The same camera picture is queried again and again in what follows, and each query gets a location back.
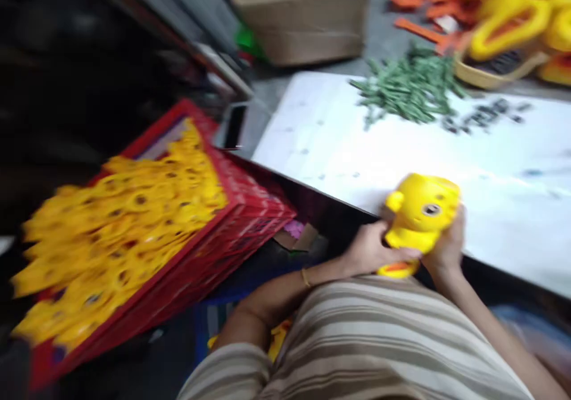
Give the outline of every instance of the white table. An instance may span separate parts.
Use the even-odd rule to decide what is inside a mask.
[[[468,209],[467,254],[571,298],[570,104],[454,97],[461,115],[500,96],[534,108],[524,124],[504,118],[490,134],[454,135],[393,115],[365,132],[349,78],[296,74],[252,161],[371,214],[410,172],[446,177]]]

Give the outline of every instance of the cardboard box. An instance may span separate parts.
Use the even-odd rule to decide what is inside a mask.
[[[299,239],[294,238],[284,229],[274,235],[274,240],[289,251],[309,251],[311,244],[319,232],[311,224],[306,224]]]
[[[356,57],[365,46],[369,0],[233,1],[274,65]]]

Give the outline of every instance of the smartphone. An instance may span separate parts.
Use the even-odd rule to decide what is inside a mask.
[[[238,150],[240,149],[240,135],[246,117],[247,105],[235,105],[230,109],[228,115],[228,127],[226,128],[226,137],[224,138],[224,149]]]

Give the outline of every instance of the person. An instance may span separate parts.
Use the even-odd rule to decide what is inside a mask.
[[[271,280],[238,304],[184,384],[190,399],[569,400],[462,274],[465,209],[422,258],[439,293],[371,276],[419,258],[360,228],[340,257]],[[297,311],[272,365],[271,329]]]

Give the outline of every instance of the bracelet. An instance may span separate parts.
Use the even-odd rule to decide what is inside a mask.
[[[305,268],[302,268],[301,272],[302,272],[303,283],[307,288],[311,288],[311,284],[308,281],[308,274],[305,271]]]

